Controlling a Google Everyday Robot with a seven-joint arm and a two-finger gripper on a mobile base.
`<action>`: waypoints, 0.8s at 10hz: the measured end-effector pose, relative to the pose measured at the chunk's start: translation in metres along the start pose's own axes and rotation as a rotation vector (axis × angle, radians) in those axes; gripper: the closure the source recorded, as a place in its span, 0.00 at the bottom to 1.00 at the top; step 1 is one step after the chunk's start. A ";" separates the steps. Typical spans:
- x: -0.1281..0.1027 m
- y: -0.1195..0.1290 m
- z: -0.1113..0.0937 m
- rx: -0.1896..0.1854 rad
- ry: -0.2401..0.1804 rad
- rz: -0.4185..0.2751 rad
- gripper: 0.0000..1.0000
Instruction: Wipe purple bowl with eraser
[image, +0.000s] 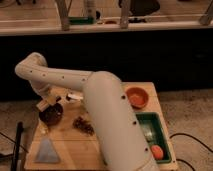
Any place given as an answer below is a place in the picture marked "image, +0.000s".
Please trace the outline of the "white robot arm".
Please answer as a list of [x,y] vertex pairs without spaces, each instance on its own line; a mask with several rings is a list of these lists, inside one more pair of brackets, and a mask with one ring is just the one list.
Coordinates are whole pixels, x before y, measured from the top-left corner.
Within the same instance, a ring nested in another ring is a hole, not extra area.
[[34,92],[47,94],[51,85],[83,93],[104,160],[110,171],[160,171],[130,105],[122,81],[106,71],[50,68],[33,52],[15,66]]

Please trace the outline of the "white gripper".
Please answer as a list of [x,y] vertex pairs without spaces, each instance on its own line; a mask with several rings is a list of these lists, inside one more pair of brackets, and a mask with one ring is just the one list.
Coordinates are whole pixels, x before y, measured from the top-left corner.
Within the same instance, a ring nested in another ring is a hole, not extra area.
[[49,105],[53,106],[58,101],[61,100],[61,96],[55,93],[52,89],[50,89],[45,95],[42,96],[42,99]]

